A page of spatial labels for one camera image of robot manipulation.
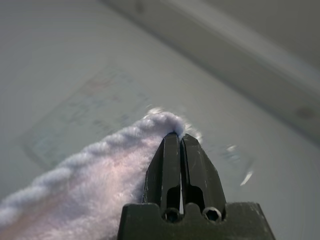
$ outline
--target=fluffy cloth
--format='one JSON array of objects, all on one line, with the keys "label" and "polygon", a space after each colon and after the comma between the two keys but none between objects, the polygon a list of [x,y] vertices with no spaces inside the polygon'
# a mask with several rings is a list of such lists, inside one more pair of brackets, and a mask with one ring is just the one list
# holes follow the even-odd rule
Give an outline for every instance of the fluffy cloth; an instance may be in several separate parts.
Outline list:
[{"label": "fluffy cloth", "polygon": [[114,239],[123,205],[141,202],[163,137],[184,130],[180,117],[162,112],[84,148],[2,201],[0,239]]}]

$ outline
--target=white table surface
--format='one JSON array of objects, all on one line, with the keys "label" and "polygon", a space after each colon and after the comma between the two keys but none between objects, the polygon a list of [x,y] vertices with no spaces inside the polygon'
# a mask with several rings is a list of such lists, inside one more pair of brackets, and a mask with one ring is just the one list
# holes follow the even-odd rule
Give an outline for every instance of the white table surface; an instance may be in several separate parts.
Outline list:
[{"label": "white table surface", "polygon": [[0,198],[45,171],[21,137],[111,64],[153,106],[254,159],[227,200],[260,203],[278,240],[320,238],[320,149],[292,128],[100,1],[3,0],[0,18]]}]

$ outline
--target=white towel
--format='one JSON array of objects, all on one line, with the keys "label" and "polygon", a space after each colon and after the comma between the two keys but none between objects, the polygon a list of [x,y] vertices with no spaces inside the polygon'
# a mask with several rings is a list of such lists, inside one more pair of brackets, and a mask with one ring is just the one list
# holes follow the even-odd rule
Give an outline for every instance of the white towel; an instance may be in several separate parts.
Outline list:
[{"label": "white towel", "polygon": [[163,137],[184,130],[180,117],[162,112],[84,148],[2,201],[0,240],[115,238],[123,205],[141,202]]}]

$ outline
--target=screw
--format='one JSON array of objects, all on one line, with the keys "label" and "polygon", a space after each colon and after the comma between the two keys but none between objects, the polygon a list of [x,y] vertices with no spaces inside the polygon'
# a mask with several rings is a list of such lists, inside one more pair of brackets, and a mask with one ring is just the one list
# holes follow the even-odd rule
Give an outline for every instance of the screw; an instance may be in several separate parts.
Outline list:
[{"label": "screw", "polygon": [[204,216],[205,219],[211,222],[219,223],[222,220],[221,212],[215,207],[205,208],[202,212],[202,215]]}]

